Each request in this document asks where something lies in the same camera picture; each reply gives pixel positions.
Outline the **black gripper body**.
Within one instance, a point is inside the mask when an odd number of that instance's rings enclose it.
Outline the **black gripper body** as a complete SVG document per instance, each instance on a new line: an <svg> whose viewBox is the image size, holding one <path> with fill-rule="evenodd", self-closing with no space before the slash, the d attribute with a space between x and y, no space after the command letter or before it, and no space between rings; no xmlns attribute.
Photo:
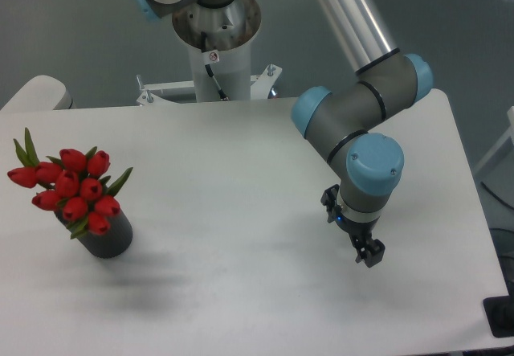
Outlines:
<svg viewBox="0 0 514 356"><path fill-rule="evenodd" d="M365 213L355 211L340 196L340 187L334 185L324 191L320 202L327 212L327 222L335 222L353 243L370 243L372 230L380 218L380 211Z"/></svg>

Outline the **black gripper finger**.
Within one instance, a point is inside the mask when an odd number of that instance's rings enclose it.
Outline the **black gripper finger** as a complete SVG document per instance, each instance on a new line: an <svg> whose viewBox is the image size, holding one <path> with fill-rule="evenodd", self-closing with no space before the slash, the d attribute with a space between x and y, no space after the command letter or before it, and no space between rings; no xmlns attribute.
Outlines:
<svg viewBox="0 0 514 356"><path fill-rule="evenodd" d="M369 239L365 245L365 265L372 268L382 261L385 245L379 239Z"/></svg>
<svg viewBox="0 0 514 356"><path fill-rule="evenodd" d="M367 258L365 237L363 235L350 234L349 238L351 240L353 247L355 248L355 250L357 252L355 262L360 263L360 262L365 261L365 259Z"/></svg>

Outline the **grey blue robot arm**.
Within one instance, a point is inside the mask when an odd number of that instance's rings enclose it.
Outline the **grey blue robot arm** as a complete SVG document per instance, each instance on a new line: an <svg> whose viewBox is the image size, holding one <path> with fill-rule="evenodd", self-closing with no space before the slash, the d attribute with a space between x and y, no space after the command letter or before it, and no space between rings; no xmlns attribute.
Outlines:
<svg viewBox="0 0 514 356"><path fill-rule="evenodd" d="M255 0L136 0L149 20L171 18L188 47L199 102L249 100L249 46L261 24ZM399 183L404 153L374 128L412 107L433 87L430 66L396 46L372 0L317 0L357 76L347 92L317 86L302 93L291 118L339 178L321 197L328 221L351 239L357 262L373 267L385 246L372 236Z"/></svg>

